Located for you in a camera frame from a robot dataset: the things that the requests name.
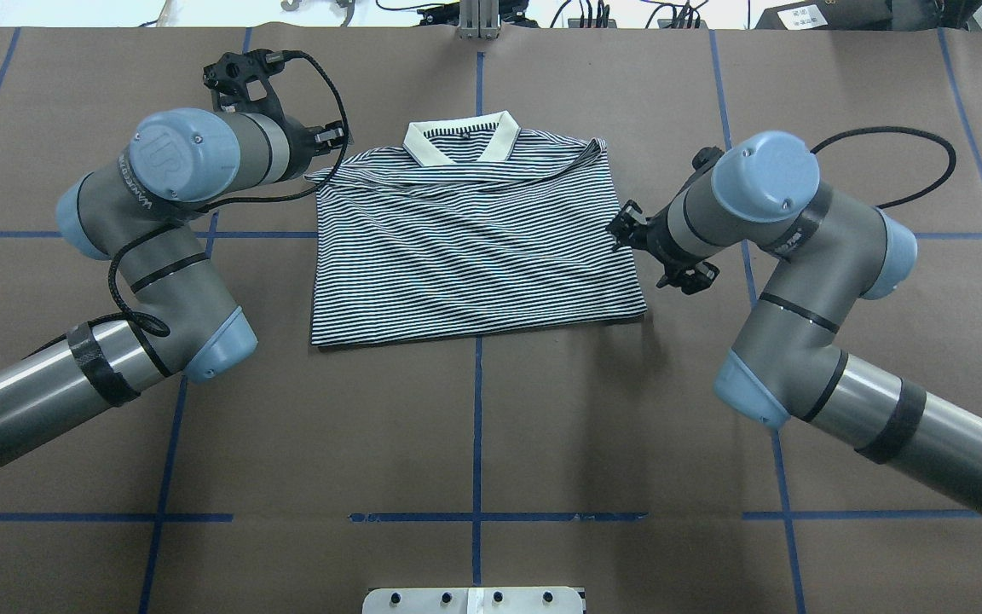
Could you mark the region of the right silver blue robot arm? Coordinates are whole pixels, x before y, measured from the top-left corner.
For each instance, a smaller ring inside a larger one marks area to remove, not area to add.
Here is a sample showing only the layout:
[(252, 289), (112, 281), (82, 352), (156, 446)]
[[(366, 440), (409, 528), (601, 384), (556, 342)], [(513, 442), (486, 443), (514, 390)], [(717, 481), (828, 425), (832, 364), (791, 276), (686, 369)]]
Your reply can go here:
[(858, 300), (910, 275), (915, 234), (823, 182), (814, 152), (784, 131), (705, 148), (693, 168), (658, 213), (630, 200), (607, 230), (615, 248), (662, 265), (659, 287), (686, 295), (707, 290), (719, 272), (710, 257), (742, 241), (776, 258), (716, 396), (771, 429), (802, 420), (982, 516), (982, 417), (835, 344)]

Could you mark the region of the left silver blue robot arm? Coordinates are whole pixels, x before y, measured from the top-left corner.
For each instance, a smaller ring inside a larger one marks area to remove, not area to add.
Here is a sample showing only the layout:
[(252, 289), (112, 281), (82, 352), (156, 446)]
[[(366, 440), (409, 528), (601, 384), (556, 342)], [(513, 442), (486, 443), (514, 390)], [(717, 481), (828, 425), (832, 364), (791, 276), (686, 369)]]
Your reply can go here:
[(307, 128), (283, 113), (178, 108), (145, 118), (114, 162), (74, 183), (60, 233), (108, 261), (117, 310), (0, 372), (0, 467), (175, 374), (206, 382), (249, 357), (257, 336), (191, 222), (343, 153), (349, 134), (346, 118)]

